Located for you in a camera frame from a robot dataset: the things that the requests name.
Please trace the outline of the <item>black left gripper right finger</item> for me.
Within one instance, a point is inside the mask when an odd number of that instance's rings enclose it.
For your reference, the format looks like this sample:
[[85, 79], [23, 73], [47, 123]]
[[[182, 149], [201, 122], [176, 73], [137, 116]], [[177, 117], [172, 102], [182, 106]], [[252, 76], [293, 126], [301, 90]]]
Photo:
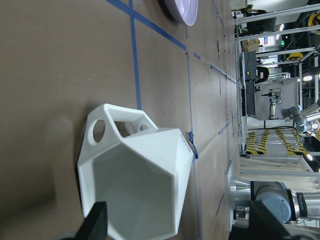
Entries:
[[299, 240], [291, 235], [261, 201], [249, 202], [248, 227], [233, 226], [229, 240]]

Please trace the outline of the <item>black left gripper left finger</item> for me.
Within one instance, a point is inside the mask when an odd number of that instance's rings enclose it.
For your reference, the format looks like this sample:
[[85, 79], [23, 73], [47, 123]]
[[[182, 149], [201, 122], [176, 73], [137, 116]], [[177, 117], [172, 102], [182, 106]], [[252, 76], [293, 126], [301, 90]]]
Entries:
[[105, 240], [108, 235], [108, 214], [105, 201], [95, 202], [75, 234], [75, 240]]

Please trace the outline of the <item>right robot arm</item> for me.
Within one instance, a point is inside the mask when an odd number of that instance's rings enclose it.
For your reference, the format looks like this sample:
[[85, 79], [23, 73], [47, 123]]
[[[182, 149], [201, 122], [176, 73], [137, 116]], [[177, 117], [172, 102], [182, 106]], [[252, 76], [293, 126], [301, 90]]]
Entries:
[[232, 177], [229, 183], [234, 210], [246, 209], [261, 202], [282, 224], [320, 216], [320, 193], [297, 192], [279, 181], [249, 181]]

